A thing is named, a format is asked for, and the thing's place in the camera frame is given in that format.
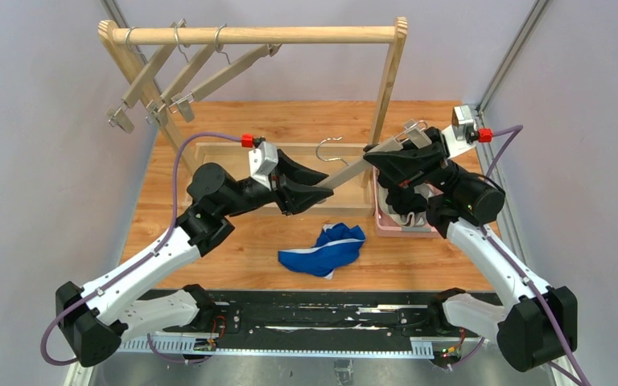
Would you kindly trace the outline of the wooden hanger holding blue underwear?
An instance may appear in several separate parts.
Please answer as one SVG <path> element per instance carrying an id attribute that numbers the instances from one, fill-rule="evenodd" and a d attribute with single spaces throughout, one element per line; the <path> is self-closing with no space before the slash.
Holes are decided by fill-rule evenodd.
<path id="1" fill-rule="evenodd" d="M 415 125 L 419 126 L 421 129 L 428 128 L 428 124 L 424 120 L 411 120 L 407 122 L 404 125 L 404 130 L 400 134 L 391 137 L 378 145 L 375 145 L 371 150 L 361 155 L 361 157 L 356 161 L 349 163 L 336 173 L 329 175 L 325 180 L 318 183 L 316 186 L 335 190 L 337 187 L 345 184 L 347 181 L 355 178 L 359 174 L 370 171 L 373 165 L 365 160 L 365 155 L 377 152 L 391 153 L 404 150 L 407 144 L 411 145 L 408 141 L 408 129 Z"/>

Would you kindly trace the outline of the grey underwear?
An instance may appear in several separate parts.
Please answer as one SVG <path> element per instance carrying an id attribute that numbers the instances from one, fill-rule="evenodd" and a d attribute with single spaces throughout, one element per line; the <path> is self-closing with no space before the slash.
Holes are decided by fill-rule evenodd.
<path id="1" fill-rule="evenodd" d="M 383 216 L 402 228 L 427 226 L 425 210 L 434 190 L 426 184 L 385 189 L 378 185 L 377 202 Z"/>

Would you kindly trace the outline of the blue underwear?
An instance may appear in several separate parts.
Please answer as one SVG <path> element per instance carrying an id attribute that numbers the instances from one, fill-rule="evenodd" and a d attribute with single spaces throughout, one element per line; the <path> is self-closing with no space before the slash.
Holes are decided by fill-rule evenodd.
<path id="1" fill-rule="evenodd" d="M 280 250 L 278 262 L 292 272 L 330 280 L 336 269 L 359 258 L 365 241 L 359 225 L 325 224 L 312 247 Z"/>

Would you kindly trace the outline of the wooden hanger holding black underwear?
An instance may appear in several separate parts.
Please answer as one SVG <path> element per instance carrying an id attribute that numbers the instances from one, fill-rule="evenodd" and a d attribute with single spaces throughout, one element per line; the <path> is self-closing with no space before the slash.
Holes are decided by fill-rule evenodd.
<path id="1" fill-rule="evenodd" d="M 190 92 L 182 91 L 179 94 L 179 97 L 189 97 L 191 93 L 194 96 L 194 99 L 189 97 L 189 106 L 191 107 L 191 103 L 200 102 L 204 98 L 210 96 L 212 93 L 223 87 L 229 81 L 233 80 L 235 77 L 242 74 L 248 68 L 252 67 L 258 60 L 276 55 L 280 50 L 281 46 L 281 44 L 262 44 L 261 46 L 255 47 L 235 59 L 231 64 L 228 64 L 227 66 L 220 69 L 218 72 L 215 72 L 213 75 L 200 82 Z M 171 105 L 170 113 L 174 112 L 180 113 L 177 110 L 176 105 Z"/>

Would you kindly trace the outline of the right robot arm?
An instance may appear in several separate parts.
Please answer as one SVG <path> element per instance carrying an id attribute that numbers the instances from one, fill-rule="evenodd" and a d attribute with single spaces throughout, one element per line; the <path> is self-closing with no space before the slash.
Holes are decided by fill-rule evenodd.
<path id="1" fill-rule="evenodd" d="M 505 190 L 489 175 L 468 171 L 455 157 L 490 142 L 488 128 L 423 130 L 423 143 L 411 136 L 366 146 L 363 158 L 388 188 L 411 191 L 427 184 L 438 190 L 426 202 L 428 224 L 462 251 L 492 285 L 493 305 L 452 288 L 428 306 L 430 327 L 441 334 L 471 331 L 497 344 L 519 372 L 565 357 L 578 346 L 578 301 L 567 287 L 554 287 L 529 269 L 491 229 L 504 204 Z"/>

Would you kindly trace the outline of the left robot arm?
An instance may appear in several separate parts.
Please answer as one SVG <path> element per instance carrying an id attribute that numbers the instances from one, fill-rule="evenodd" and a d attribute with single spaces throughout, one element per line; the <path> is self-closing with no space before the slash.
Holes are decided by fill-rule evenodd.
<path id="1" fill-rule="evenodd" d="M 138 336 L 209 319 L 212 305 L 198 285 L 151 300 L 145 294 L 222 244 L 233 232 L 232 217 L 271 203 L 282 214 L 295 215 L 334 193 L 325 173 L 298 164 L 273 146 L 251 150 L 249 166 L 248 177 L 235 179 L 217 163 L 201 165 L 187 187 L 190 206 L 174 213 L 155 241 L 94 280 L 66 282 L 56 290 L 52 326 L 63 334 L 76 363 L 89 368 Z"/>

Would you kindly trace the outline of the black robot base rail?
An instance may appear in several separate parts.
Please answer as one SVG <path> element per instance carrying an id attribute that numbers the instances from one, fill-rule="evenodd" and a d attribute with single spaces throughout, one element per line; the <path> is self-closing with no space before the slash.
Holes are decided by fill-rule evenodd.
<path id="1" fill-rule="evenodd" d="M 182 355 L 436 359 L 476 334 L 435 326 L 433 292 L 211 290 L 198 322 L 162 327 L 125 351 Z"/>

